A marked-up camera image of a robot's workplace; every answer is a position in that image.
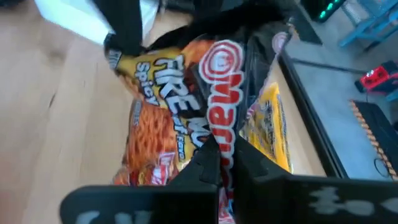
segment wooden surface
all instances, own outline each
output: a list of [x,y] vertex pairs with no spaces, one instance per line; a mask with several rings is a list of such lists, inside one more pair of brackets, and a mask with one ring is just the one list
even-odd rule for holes
[[[158,17],[145,42],[186,23],[175,18]],[[101,46],[45,22],[32,1],[1,10],[0,30],[0,223],[58,223],[68,192],[107,184],[119,167],[132,97]],[[278,66],[272,77],[295,171],[322,175]]]

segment maruchan ramen package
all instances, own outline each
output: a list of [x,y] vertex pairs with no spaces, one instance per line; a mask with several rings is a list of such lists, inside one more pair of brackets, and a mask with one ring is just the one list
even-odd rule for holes
[[291,172],[285,114],[278,84],[273,83],[262,91],[252,110],[239,134],[270,160]]
[[219,221],[233,223],[226,207],[233,200],[234,142],[275,57],[274,37],[289,32],[288,19],[277,5],[250,3],[173,30],[140,55],[107,47],[111,68],[134,95],[114,183],[165,185],[212,134],[224,187]]

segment red object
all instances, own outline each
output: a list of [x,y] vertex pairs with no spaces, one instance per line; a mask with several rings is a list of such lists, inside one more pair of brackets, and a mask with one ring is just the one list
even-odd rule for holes
[[398,64],[393,61],[383,63],[355,84],[360,92],[391,93],[398,88]]

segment green light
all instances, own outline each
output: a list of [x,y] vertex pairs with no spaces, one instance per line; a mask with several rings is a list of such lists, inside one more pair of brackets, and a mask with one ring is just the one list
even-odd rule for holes
[[322,11],[322,12],[321,12],[321,15],[319,16],[319,18],[322,19],[322,18],[324,18],[325,15],[326,15],[326,12],[325,12],[325,11]]
[[330,10],[330,9],[332,9],[333,8],[333,3],[329,3],[329,5],[328,5],[328,7],[327,7],[327,10]]

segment white object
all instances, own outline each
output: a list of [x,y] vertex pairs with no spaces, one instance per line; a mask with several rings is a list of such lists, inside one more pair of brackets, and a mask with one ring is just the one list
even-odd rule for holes
[[[108,32],[112,32],[109,24],[90,0],[35,0],[44,19],[86,37],[98,44]],[[142,38],[152,28],[159,2],[140,0],[142,18]]]

